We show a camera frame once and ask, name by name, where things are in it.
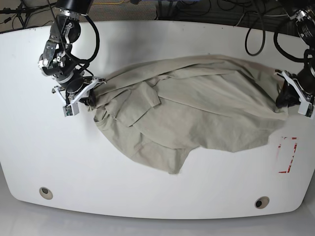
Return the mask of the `beige T-shirt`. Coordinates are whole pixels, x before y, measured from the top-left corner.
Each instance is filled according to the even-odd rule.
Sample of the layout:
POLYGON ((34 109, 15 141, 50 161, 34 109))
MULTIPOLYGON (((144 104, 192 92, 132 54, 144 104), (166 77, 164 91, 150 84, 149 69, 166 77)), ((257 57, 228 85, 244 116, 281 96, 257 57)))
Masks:
POLYGON ((238 152, 264 146, 283 127, 272 68, 222 55, 134 64, 94 89, 94 122, 134 162, 180 172, 195 148, 238 152))

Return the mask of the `red tape rectangle marking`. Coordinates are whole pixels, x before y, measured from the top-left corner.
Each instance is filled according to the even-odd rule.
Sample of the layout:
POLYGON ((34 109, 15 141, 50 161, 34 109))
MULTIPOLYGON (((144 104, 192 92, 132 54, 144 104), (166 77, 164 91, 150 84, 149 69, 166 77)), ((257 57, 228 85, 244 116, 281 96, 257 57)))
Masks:
POLYGON ((287 174, 293 164, 294 156, 297 149, 297 137, 281 137, 276 156, 276 172, 287 174))

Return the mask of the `black tripod stand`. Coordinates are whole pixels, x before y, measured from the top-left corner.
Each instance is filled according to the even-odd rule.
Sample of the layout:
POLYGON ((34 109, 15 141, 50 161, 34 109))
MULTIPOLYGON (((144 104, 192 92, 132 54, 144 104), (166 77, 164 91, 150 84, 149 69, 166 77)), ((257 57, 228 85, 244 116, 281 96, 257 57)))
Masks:
POLYGON ((13 23, 14 19, 17 18, 21 23, 21 27, 19 28, 19 30, 25 29, 31 18, 31 15, 40 9, 41 6, 28 6, 24 0, 21 0, 20 4, 15 9, 4 7, 3 9, 0 10, 1 15, 13 14, 13 16, 9 16, 0 24, 3 25, 10 21, 12 21, 13 23))

